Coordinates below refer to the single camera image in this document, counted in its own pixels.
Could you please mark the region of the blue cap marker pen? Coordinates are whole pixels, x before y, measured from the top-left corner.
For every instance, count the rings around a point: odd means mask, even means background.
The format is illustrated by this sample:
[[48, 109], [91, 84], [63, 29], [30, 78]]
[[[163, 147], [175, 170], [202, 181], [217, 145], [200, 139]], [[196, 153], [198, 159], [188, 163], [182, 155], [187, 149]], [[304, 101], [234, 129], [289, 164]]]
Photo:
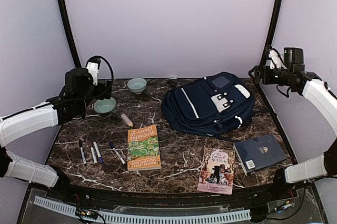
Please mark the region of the blue cap marker pen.
[[116, 156], [118, 157], [118, 159], [121, 161], [121, 163], [123, 165], [126, 165], [125, 160], [122, 158], [122, 156], [119, 154], [119, 152], [117, 151], [117, 149], [115, 148], [114, 144], [112, 142], [108, 143], [110, 148], [115, 152]]

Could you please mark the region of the pink Shrew paperback book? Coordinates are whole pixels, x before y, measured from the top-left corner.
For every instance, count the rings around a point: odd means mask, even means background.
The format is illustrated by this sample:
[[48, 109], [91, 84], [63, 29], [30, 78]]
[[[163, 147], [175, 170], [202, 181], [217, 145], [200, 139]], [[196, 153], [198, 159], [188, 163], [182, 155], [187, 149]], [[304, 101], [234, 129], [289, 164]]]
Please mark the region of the pink Shrew paperback book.
[[234, 150], [205, 147], [197, 191], [231, 195], [234, 161]]

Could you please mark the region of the red cap marker pen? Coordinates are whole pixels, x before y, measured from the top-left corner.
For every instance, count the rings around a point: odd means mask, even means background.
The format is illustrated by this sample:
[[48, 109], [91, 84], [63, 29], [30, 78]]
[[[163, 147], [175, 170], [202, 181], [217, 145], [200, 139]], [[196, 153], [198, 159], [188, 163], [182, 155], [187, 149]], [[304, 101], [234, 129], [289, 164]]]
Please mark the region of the red cap marker pen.
[[90, 150], [91, 150], [93, 161], [94, 161], [95, 164], [97, 164], [98, 161], [97, 161], [97, 158], [96, 158], [95, 149], [94, 149], [94, 146], [93, 146], [92, 142], [90, 143]]

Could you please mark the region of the black left frame post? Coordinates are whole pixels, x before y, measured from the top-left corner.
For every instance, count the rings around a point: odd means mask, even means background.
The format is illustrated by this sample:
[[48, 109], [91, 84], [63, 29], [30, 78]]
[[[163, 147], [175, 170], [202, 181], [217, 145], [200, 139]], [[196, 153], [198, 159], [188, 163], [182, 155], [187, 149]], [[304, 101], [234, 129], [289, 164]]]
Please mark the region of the black left frame post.
[[71, 53], [71, 57], [72, 57], [74, 66], [75, 67], [82, 67], [80, 57], [78, 55], [77, 48], [76, 48], [76, 45], [75, 45], [75, 40], [74, 40], [74, 37], [73, 37], [70, 20], [69, 20], [69, 17], [68, 17], [66, 2], [65, 2], [65, 0], [57, 0], [57, 3], [58, 3], [60, 15], [61, 15], [61, 20], [62, 20], [62, 24], [63, 24], [65, 36], [66, 36], [66, 40], [67, 40], [67, 43], [68, 43], [68, 47], [70, 49], [70, 53]]

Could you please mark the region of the celadon bowl rear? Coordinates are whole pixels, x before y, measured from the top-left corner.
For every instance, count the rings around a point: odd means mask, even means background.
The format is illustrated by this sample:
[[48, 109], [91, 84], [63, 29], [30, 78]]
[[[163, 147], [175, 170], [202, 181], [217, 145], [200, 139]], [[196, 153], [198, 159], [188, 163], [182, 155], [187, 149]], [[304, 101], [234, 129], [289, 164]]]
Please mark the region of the celadon bowl rear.
[[139, 95], [147, 86], [147, 81], [144, 78], [133, 78], [127, 82], [127, 87], [132, 93]]

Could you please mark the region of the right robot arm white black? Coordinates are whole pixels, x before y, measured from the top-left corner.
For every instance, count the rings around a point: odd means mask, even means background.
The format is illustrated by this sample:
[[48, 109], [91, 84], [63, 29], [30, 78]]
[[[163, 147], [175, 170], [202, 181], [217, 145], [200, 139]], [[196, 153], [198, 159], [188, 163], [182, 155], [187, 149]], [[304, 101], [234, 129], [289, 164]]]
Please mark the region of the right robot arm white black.
[[[298, 93], [309, 101], [336, 131], [336, 95], [316, 73], [305, 70], [303, 49], [286, 47], [280, 54], [268, 45], [265, 54], [270, 63], [254, 66], [249, 71], [251, 80], [256, 85], [288, 87], [288, 92]], [[269, 187], [269, 196], [279, 200], [288, 193], [290, 184], [321, 178], [336, 178], [336, 142], [318, 157], [278, 170], [274, 184]]]

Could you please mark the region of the black frame post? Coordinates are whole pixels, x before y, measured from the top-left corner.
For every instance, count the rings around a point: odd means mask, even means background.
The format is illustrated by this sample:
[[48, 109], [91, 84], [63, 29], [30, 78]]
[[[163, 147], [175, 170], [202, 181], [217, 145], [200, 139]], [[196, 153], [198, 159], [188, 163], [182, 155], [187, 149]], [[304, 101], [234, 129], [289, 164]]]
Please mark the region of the black frame post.
[[279, 20], [279, 14], [281, 10], [282, 0], [274, 0], [273, 11], [271, 15], [270, 25], [265, 41], [265, 46], [272, 45], [274, 40], [274, 35], [277, 27], [277, 22]]
[[75, 67], [82, 67], [80, 57], [78, 55], [77, 48], [76, 48], [76, 45], [75, 45], [75, 40], [74, 40], [74, 37], [73, 37], [70, 20], [69, 20], [69, 17], [68, 17], [66, 2], [65, 2], [65, 0], [57, 0], [57, 3], [58, 3], [60, 15], [61, 15], [61, 20], [62, 20], [62, 24], [63, 24], [65, 36], [66, 36], [66, 40], [67, 40], [67, 43], [68, 43], [68, 47], [70, 49], [70, 53], [71, 53], [71, 57], [72, 57], [74, 66]]

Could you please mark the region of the celadon bowl front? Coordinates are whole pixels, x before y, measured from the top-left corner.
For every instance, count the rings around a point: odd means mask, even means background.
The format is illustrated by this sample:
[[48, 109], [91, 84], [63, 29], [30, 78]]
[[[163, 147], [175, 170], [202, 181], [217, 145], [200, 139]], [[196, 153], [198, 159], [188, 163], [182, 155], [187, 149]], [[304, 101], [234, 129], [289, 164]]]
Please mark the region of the celadon bowl front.
[[94, 103], [94, 111], [100, 116], [110, 115], [116, 108], [117, 102], [111, 97], [109, 99], [97, 100]]

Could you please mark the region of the navy blue student backpack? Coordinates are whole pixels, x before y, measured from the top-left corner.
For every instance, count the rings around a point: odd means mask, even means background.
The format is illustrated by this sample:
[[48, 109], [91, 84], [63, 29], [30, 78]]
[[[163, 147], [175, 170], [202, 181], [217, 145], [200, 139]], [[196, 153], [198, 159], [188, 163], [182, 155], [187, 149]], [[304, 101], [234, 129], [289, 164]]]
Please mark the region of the navy blue student backpack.
[[254, 94], [243, 81], [221, 72], [168, 90], [161, 109], [174, 130], [217, 137], [248, 124], [254, 104]]

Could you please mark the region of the dark blue hardcover book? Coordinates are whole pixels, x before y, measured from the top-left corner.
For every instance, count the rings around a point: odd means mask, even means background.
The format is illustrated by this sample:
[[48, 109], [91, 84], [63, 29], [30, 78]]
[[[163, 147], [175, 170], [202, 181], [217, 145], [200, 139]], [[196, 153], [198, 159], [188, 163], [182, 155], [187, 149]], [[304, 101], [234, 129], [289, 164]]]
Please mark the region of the dark blue hardcover book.
[[287, 159], [273, 134], [236, 142], [233, 149], [246, 176]]

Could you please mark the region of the purple tip white marker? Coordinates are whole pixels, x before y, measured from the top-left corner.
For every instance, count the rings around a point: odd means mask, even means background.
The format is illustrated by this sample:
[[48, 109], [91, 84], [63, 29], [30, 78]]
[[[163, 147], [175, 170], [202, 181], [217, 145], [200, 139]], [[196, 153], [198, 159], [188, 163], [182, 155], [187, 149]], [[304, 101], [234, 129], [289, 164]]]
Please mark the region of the purple tip white marker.
[[101, 152], [100, 152], [100, 150], [99, 150], [99, 147], [98, 147], [98, 145], [97, 145], [97, 142], [94, 141], [93, 144], [94, 144], [94, 148], [95, 148], [95, 150], [96, 150], [96, 152], [97, 152], [97, 156], [98, 156], [99, 162], [100, 162], [100, 164], [103, 164], [104, 161], [103, 161]]

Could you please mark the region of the small circuit board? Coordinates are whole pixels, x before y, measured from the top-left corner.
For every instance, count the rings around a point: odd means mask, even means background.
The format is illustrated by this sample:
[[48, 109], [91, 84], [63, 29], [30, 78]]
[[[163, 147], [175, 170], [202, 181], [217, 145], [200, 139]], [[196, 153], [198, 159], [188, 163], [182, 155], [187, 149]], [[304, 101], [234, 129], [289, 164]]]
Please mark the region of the small circuit board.
[[83, 208], [77, 208], [75, 210], [75, 215], [83, 220], [96, 220], [98, 218], [97, 213]]

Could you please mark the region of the black marker pen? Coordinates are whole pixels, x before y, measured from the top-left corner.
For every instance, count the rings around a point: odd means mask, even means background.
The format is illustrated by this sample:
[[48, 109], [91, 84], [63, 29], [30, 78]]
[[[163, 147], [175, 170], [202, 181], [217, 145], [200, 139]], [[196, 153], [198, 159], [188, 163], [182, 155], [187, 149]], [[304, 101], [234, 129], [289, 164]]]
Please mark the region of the black marker pen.
[[87, 161], [86, 161], [86, 157], [85, 157], [83, 143], [82, 143], [81, 140], [78, 140], [78, 144], [79, 144], [79, 147], [80, 147], [80, 152], [81, 152], [81, 157], [82, 157], [83, 164], [86, 167], [87, 166]]

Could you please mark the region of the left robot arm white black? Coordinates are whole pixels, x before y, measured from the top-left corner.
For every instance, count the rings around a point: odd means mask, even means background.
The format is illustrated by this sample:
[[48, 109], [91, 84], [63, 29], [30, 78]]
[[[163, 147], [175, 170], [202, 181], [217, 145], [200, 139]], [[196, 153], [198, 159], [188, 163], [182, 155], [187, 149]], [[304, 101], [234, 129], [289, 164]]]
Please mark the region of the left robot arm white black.
[[45, 128], [63, 125], [86, 116], [91, 101], [109, 98], [113, 79], [99, 80], [98, 70], [75, 68], [65, 75], [60, 94], [45, 102], [1, 118], [1, 177], [53, 188], [63, 201], [74, 197], [74, 188], [59, 168], [42, 165], [7, 150], [12, 142]]

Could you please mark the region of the orange treehouse paperback book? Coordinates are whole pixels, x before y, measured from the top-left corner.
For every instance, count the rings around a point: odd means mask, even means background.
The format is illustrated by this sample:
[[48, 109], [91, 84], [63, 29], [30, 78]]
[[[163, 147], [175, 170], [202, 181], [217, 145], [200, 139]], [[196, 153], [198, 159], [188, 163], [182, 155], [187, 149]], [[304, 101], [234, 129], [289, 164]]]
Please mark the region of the orange treehouse paperback book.
[[128, 171], [155, 170], [161, 168], [161, 156], [156, 125], [128, 130]]

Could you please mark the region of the black right frame post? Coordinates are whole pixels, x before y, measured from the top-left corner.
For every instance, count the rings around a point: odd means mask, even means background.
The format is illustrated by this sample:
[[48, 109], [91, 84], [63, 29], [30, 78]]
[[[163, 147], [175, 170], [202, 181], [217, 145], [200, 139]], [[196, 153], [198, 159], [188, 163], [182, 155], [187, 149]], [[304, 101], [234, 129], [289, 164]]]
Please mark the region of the black right frame post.
[[279, 20], [279, 14], [281, 10], [282, 0], [274, 0], [273, 11], [271, 15], [270, 25], [265, 41], [265, 46], [272, 45], [274, 40], [274, 35], [277, 27], [277, 22]]

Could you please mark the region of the celadon bowl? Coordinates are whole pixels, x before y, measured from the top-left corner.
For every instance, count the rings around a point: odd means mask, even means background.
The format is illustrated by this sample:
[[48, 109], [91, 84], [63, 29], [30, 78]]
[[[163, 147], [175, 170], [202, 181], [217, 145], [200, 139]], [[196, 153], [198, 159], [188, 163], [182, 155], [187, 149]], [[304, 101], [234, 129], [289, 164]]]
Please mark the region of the celadon bowl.
[[117, 102], [111, 97], [109, 99], [97, 100], [94, 103], [94, 111], [100, 116], [110, 115], [116, 108]]
[[132, 93], [139, 95], [147, 86], [147, 81], [144, 78], [133, 78], [127, 82], [127, 87]]

